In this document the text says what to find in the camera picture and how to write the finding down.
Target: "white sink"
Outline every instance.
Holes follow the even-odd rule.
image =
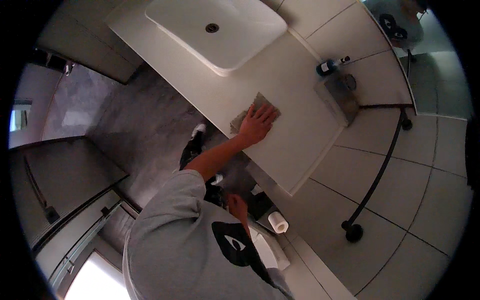
[[[155,0],[145,15],[220,76],[287,30],[260,0]]]

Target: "black pants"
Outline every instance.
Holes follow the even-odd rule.
[[[187,145],[183,149],[180,158],[180,170],[183,170],[189,162],[202,153],[202,146],[204,144],[204,133],[197,132],[197,134],[188,141]],[[215,177],[210,178],[206,183],[205,201],[213,203],[222,208],[227,207],[227,201],[223,189],[219,186],[212,185],[215,181]]]

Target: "toilet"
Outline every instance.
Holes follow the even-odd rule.
[[[255,225],[249,225],[248,228],[258,255],[267,269],[277,268],[282,271],[290,265],[282,247],[273,236]]]

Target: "blue bottle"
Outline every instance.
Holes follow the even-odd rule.
[[[346,56],[344,59],[339,60],[324,60],[317,66],[317,73],[322,77],[328,76],[338,70],[338,67],[346,63],[347,61],[350,61],[349,56]]]

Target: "small bottle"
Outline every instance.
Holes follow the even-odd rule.
[[[339,60],[324,60],[317,66],[317,73],[322,77],[328,76],[338,70],[338,67],[346,63],[347,61],[350,61],[349,56],[346,56],[344,59]]]

